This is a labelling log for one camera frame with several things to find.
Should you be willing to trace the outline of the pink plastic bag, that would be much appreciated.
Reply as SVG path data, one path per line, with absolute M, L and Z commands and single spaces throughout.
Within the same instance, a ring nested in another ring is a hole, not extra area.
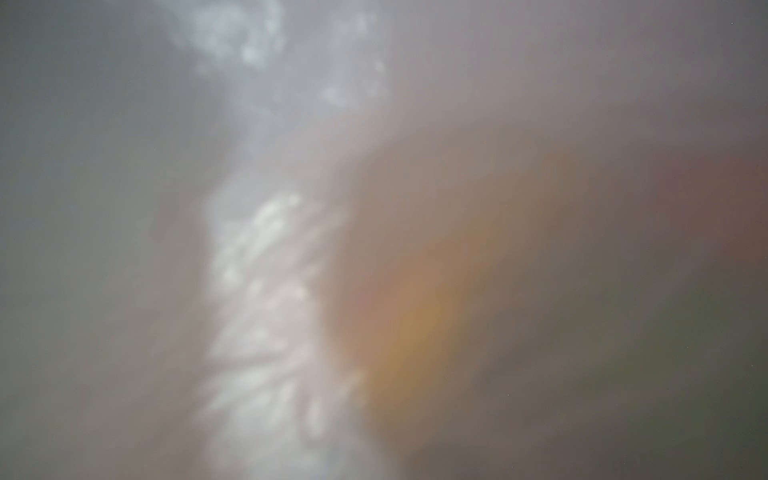
M 560 154 L 576 214 L 367 409 L 378 151 Z M 5 1 L 5 479 L 763 479 L 763 1 Z

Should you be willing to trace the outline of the yellow fake banana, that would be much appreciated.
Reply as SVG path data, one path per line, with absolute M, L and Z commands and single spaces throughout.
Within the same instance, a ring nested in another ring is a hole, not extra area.
M 593 181 L 590 163 L 560 154 L 366 157 L 333 307 L 373 419 L 397 423 L 428 401 L 465 340 L 476 296 L 572 218 Z

